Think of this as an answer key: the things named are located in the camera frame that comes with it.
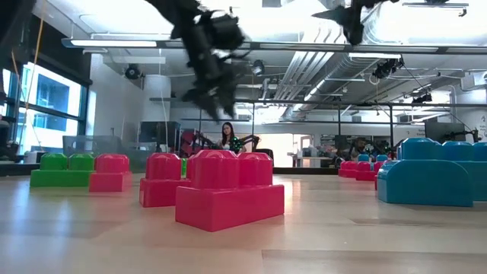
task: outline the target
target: ceiling pipe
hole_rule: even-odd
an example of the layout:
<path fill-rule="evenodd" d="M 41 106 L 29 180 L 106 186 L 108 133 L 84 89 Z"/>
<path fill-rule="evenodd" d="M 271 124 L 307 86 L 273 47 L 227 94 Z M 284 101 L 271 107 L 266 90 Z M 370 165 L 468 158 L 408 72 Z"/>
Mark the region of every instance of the ceiling pipe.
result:
<path fill-rule="evenodd" d="M 345 114 L 345 112 L 347 112 L 348 110 L 350 110 L 350 107 L 352 107 L 352 105 L 349 105 L 348 107 L 345 108 L 345 110 L 343 110 L 341 113 L 340 113 L 340 116 L 342 116 L 343 114 Z"/>
<path fill-rule="evenodd" d="M 317 37 L 316 41 L 318 41 L 318 42 L 324 41 L 326 38 L 329 37 L 330 34 L 331 34 L 330 29 L 328 29 L 327 32 L 321 31 L 321 33 Z M 320 54 L 321 53 L 306 53 L 306 58 L 304 59 L 302 64 L 298 67 L 298 70 L 296 71 L 296 74 L 294 75 L 296 84 L 305 84 L 305 83 L 303 83 L 303 81 L 301 81 L 301 79 L 306 77 L 307 74 L 309 73 L 309 71 L 312 69 L 312 67 L 316 65 L 316 62 L 319 61 L 318 56 L 320 56 Z M 295 90 L 296 90 L 296 88 L 286 88 L 282 92 L 280 99 L 286 99 L 286 97 L 292 96 L 292 94 L 294 93 Z"/>
<path fill-rule="evenodd" d="M 308 40 L 312 40 L 314 43 L 317 41 L 317 39 L 320 37 L 322 33 L 321 27 L 318 28 L 316 36 L 314 33 L 305 33 L 303 36 L 303 40 L 301 42 L 307 42 Z M 287 88 L 285 84 L 294 84 L 293 78 L 296 76 L 296 71 L 298 68 L 302 65 L 303 59 L 309 58 L 307 52 L 296 52 L 291 60 L 291 64 L 286 70 L 286 73 L 284 74 L 284 77 L 281 80 L 281 83 L 279 85 L 279 88 L 274 96 L 275 99 L 282 99 L 282 95 L 286 92 Z"/>
<path fill-rule="evenodd" d="M 381 41 L 377 41 L 375 39 L 374 31 L 375 31 L 375 21 L 377 20 L 377 16 L 380 12 L 381 5 L 377 5 L 371 12 L 364 17 L 362 23 L 365 21 L 369 21 L 369 24 L 365 24 L 364 30 L 364 39 L 363 44 L 375 44 Z M 321 78 L 315 78 L 316 82 L 320 82 L 323 79 L 327 78 L 357 78 L 360 74 L 371 66 L 377 63 L 379 59 L 363 59 L 363 58 L 350 58 L 347 53 L 339 53 L 333 55 L 331 60 L 329 60 L 329 67 L 334 68 L 330 73 L 326 73 Z M 325 97 L 323 99 L 320 96 L 320 93 L 331 93 L 334 94 L 338 91 L 341 91 L 343 87 L 345 87 L 350 82 L 346 82 L 344 84 L 338 84 L 333 82 L 325 81 L 321 86 L 319 92 L 316 92 L 312 96 L 309 97 L 310 101 L 322 101 L 327 100 L 329 97 Z M 310 112 L 312 109 L 316 108 L 317 104 L 302 104 L 296 107 L 290 107 L 286 110 L 284 117 L 285 118 L 303 118 L 306 116 L 307 112 Z"/>
<path fill-rule="evenodd" d="M 333 38 L 333 30 L 327 39 Z M 338 32 L 338 35 L 334 39 L 334 43 L 342 36 L 341 32 Z M 309 84 L 311 80 L 317 75 L 317 73 L 325 66 L 328 60 L 333 56 L 334 53 L 318 53 L 317 57 L 315 58 L 317 61 L 313 62 L 307 69 L 307 74 L 303 75 L 299 84 Z M 304 87 L 298 87 L 295 89 L 293 94 L 287 98 L 288 100 L 294 100 L 294 98 L 301 93 Z"/>

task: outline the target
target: computer monitor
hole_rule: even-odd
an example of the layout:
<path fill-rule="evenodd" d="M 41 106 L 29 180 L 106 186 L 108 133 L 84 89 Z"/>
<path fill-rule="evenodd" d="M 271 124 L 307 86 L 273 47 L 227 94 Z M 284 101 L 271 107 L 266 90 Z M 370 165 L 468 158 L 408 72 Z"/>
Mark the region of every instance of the computer monitor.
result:
<path fill-rule="evenodd" d="M 452 135 L 452 133 L 464 132 L 465 126 L 462 123 L 438 123 L 426 122 L 425 134 L 426 138 L 444 143 L 445 141 L 465 141 L 465 135 Z"/>

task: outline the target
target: woman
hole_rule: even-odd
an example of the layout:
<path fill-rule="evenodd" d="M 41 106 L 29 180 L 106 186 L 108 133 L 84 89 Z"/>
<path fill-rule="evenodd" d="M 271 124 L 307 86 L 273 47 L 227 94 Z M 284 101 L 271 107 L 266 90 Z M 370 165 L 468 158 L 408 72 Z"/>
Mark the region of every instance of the woman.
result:
<path fill-rule="evenodd" d="M 218 147 L 224 150 L 233 150 L 233 148 L 230 147 L 230 143 L 234 137 L 234 127 L 229 122 L 224 123 L 221 127 L 221 140 L 218 140 L 217 142 Z M 245 146 L 242 146 L 239 151 L 234 152 L 241 153 L 245 151 L 247 151 L 247 149 L 245 148 Z"/>

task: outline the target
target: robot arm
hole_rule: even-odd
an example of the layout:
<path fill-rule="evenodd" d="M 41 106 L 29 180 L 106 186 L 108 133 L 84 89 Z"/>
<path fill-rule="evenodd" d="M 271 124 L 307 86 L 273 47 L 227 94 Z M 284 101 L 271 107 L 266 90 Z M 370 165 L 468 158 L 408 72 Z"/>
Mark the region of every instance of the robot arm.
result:
<path fill-rule="evenodd" d="M 352 45 L 358 45 L 362 42 L 362 35 L 364 33 L 364 25 L 361 23 L 362 8 L 373 8 L 375 5 L 391 1 L 397 3 L 399 0 L 352 0 L 350 7 L 345 8 L 338 6 L 337 8 L 313 14 L 316 18 L 333 20 L 343 27 L 343 34 L 347 41 Z M 425 0 L 427 5 L 442 5 L 450 0 Z"/>
<path fill-rule="evenodd" d="M 233 54 L 244 42 L 238 27 L 238 18 L 226 14 L 213 17 L 213 11 L 203 11 L 196 0 L 146 0 L 174 25 L 171 39 L 181 38 L 188 53 L 188 67 L 196 75 L 195 88 L 183 96 L 205 110 L 214 120 L 219 120 L 217 109 L 234 116 L 236 79 L 243 75 L 235 72 L 235 65 L 225 61 L 242 59 Z M 0 68 L 12 47 L 19 41 L 22 25 L 30 17 L 36 0 L 4 0 L 0 9 Z M 201 15 L 198 22 L 195 17 Z M 230 52 L 217 56 L 215 49 Z"/>
<path fill-rule="evenodd" d="M 249 135 L 241 139 L 234 137 L 234 139 L 230 141 L 230 148 L 232 151 L 239 152 L 246 144 L 252 142 L 252 151 L 255 151 L 259 140 L 260 138 L 255 135 Z"/>

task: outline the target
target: large plastic building block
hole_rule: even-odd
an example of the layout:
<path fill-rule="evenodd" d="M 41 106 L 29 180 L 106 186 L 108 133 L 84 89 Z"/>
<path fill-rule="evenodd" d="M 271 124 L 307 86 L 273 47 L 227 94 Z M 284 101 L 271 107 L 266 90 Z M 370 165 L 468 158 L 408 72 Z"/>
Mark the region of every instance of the large plastic building block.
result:
<path fill-rule="evenodd" d="M 240 186 L 272 185 L 272 159 L 265 153 L 240 153 Z"/>
<path fill-rule="evenodd" d="M 45 154 L 30 175 L 30 187 L 87 187 L 93 172 L 91 155 Z"/>
<path fill-rule="evenodd" d="M 90 192 L 122 192 L 132 186 L 129 158 L 104 154 L 95 159 L 95 172 L 90 176 Z"/>
<path fill-rule="evenodd" d="M 340 164 L 340 170 L 338 170 L 338 175 L 344 178 L 355 178 L 357 174 L 356 161 L 345 161 Z"/>
<path fill-rule="evenodd" d="M 367 161 L 361 161 L 357 164 L 357 172 L 355 173 L 355 179 L 361 181 L 374 181 L 375 171 L 374 164 Z"/>
<path fill-rule="evenodd" d="M 487 143 L 445 142 L 443 157 L 465 168 L 473 185 L 473 200 L 487 201 Z"/>
<path fill-rule="evenodd" d="M 357 161 L 359 161 L 359 162 L 361 162 L 361 161 L 368 162 L 369 160 L 370 160 L 370 157 L 366 154 L 359 155 L 357 158 Z"/>
<path fill-rule="evenodd" d="M 426 138 L 401 144 L 402 160 L 387 161 L 377 175 L 377 197 L 384 202 L 473 206 L 473 185 L 460 164 L 437 160 L 441 146 Z"/>
<path fill-rule="evenodd" d="M 190 179 L 194 177 L 194 168 L 193 168 L 193 159 L 195 155 L 191 155 L 186 162 L 186 179 Z"/>
<path fill-rule="evenodd" d="M 181 178 L 186 178 L 188 159 L 181 158 Z"/>
<path fill-rule="evenodd" d="M 140 180 L 138 200 L 143 207 L 174 206 L 176 188 L 189 186 L 181 179 L 182 161 L 172 153 L 154 153 L 147 159 L 145 178 Z"/>
<path fill-rule="evenodd" d="M 191 187 L 178 187 L 176 221 L 220 231 L 284 214 L 284 186 L 273 186 L 272 159 L 261 154 L 200 151 L 192 160 Z M 257 181 L 241 173 L 258 174 Z"/>
<path fill-rule="evenodd" d="M 376 162 L 385 162 L 387 161 L 387 155 L 378 155 Z"/>

